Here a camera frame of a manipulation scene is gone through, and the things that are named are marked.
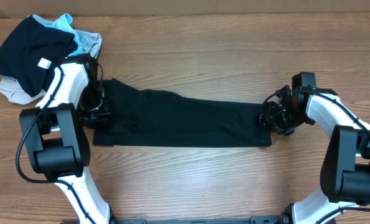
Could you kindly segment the black polo shirt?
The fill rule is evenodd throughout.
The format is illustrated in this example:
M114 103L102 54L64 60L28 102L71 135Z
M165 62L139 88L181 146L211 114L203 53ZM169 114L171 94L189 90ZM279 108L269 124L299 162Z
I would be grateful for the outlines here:
M162 90L137 90L117 79L103 83L111 103L97 146L269 147L271 132L256 124L261 105L186 98Z

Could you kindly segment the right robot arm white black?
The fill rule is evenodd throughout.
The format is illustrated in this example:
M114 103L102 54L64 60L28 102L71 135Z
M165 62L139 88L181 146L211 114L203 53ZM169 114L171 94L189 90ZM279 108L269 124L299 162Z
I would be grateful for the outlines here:
M306 199L289 206L282 223L334 223L347 211L370 212L370 124L361 121L331 89L284 86L266 98L257 122L288 135L303 123L318 124L330 142L320 171L320 185Z

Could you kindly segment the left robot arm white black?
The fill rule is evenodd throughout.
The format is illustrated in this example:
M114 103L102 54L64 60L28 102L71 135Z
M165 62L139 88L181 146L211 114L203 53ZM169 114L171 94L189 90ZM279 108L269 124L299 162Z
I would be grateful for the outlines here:
M78 215L79 223L113 223L111 207L98 192L90 174L90 144L85 128L106 126L111 117L104 95L103 69L90 54L70 56L51 66L53 80L34 108L22 110L22 139L16 152L16 170L23 173L22 149L44 184L55 184Z

